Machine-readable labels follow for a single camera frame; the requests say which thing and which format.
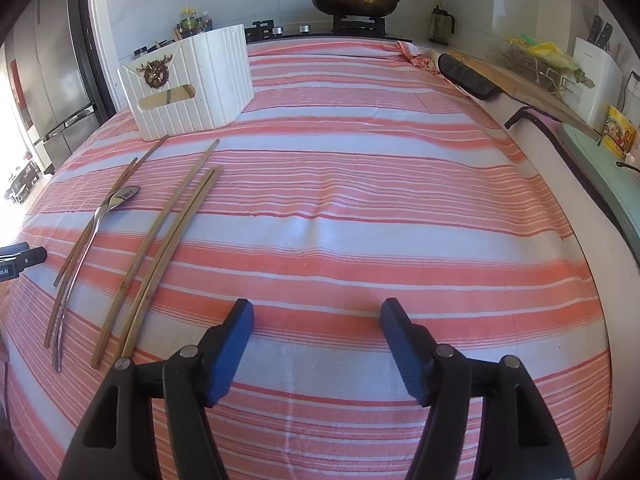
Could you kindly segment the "steel spoon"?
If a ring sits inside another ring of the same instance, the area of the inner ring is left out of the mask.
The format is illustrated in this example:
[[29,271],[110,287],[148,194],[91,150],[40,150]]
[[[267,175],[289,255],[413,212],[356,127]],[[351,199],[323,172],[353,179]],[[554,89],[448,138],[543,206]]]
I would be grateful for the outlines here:
[[77,259],[77,262],[73,266],[73,274],[70,278],[70,282],[66,286],[61,305],[58,308],[58,314],[55,318],[55,326],[53,333],[53,350],[52,350],[52,366],[57,373],[62,372],[62,356],[63,356],[63,336],[64,336],[64,323],[68,307],[70,306],[70,298],[74,291],[78,276],[82,265],[84,264],[91,245],[98,234],[101,224],[104,218],[113,210],[122,206],[127,200],[136,196],[140,191],[137,185],[127,185],[119,188],[113,192],[106,202],[99,206],[96,212],[93,214],[91,230],[88,240],[82,244],[82,252]]

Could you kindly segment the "grey refrigerator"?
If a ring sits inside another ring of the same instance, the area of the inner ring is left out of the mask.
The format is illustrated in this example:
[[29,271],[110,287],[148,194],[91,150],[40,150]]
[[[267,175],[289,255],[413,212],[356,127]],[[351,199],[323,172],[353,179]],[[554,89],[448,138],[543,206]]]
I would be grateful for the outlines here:
[[81,76],[68,0],[30,0],[6,51],[16,104],[34,128],[45,170],[63,166],[99,127],[96,101]]

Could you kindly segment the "pink striped tablecloth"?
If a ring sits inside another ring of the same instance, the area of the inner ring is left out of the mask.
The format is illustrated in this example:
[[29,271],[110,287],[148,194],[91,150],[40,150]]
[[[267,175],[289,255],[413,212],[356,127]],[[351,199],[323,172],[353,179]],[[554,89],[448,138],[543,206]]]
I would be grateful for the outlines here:
[[254,100],[226,128],[167,140],[125,182],[81,267],[62,372],[43,347],[53,281],[106,193],[149,145],[129,112],[58,170],[20,239],[47,261],[1,287],[8,409],[40,476],[58,475],[104,376],[90,358],[116,290],[200,157],[224,166],[138,338],[139,362],[197,342],[235,300],[255,325],[208,414],[235,479],[400,479],[426,413],[378,325],[382,302],[474,359],[518,356],[575,474],[596,478],[611,367],[586,257],[548,184],[475,102],[410,48],[298,40],[250,51]]

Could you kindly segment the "white utensil holder box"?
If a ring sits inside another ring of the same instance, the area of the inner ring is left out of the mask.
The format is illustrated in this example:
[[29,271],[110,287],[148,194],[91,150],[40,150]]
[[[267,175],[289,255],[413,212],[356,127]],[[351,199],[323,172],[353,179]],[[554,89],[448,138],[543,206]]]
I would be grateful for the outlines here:
[[118,76],[145,141],[222,128],[254,99],[241,25],[168,44],[123,65]]

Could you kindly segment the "sauce bottles group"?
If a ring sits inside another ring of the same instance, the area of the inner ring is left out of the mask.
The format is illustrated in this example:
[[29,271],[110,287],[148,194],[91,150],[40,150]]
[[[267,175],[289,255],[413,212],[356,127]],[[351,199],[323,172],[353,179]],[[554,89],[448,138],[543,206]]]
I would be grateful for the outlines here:
[[180,21],[174,28],[175,40],[183,40],[214,28],[212,17],[207,11],[185,8],[180,13]]

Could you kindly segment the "yellow printed cup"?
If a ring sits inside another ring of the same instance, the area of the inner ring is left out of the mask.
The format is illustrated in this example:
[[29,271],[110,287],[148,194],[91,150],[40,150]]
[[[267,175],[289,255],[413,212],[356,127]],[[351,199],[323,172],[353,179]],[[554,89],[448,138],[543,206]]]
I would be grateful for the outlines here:
[[616,107],[610,105],[606,114],[601,145],[618,159],[625,159],[636,140],[636,127]]

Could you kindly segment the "wooden cutting board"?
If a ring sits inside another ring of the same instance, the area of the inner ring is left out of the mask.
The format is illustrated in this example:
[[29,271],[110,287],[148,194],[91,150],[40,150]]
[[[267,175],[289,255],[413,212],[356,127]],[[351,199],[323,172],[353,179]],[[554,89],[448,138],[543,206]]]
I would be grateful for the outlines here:
[[567,122],[587,136],[590,136],[592,140],[599,141],[601,139],[601,135],[597,130],[591,128],[574,110],[569,108],[559,98],[552,96],[550,92],[538,86],[538,84],[525,79],[521,75],[512,72],[512,70],[491,64],[473,55],[454,49],[449,49],[447,53],[489,79],[511,98],[536,107],[537,110],[542,110],[550,116],[559,119],[560,122]]

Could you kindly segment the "white knife block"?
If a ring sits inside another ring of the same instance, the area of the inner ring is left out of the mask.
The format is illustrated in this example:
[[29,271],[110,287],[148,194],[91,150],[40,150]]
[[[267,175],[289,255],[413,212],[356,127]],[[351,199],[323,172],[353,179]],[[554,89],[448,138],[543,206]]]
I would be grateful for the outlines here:
[[570,79],[565,103],[593,130],[602,133],[608,107],[615,106],[620,95],[622,71],[608,52],[579,37],[575,41],[573,58],[593,82],[593,87]]

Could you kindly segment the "dark glass kettle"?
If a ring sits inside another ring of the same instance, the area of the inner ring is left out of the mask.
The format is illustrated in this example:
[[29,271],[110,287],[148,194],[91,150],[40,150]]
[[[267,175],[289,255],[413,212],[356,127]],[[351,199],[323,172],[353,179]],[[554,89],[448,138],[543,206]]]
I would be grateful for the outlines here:
[[456,19],[452,14],[443,9],[439,3],[434,6],[431,14],[430,31],[428,40],[434,44],[448,46],[449,41],[456,32]]

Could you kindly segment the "black gas stove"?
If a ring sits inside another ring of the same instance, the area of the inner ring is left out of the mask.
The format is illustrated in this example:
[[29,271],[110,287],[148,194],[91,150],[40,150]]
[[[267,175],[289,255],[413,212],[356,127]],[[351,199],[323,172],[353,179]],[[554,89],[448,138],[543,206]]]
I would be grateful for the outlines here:
[[249,44],[254,42],[300,38],[306,36],[320,37],[354,37],[388,41],[407,41],[410,39],[393,36],[386,30],[384,18],[371,20],[353,20],[334,16],[332,22],[298,23],[277,25],[273,20],[256,21],[244,28],[245,39]]

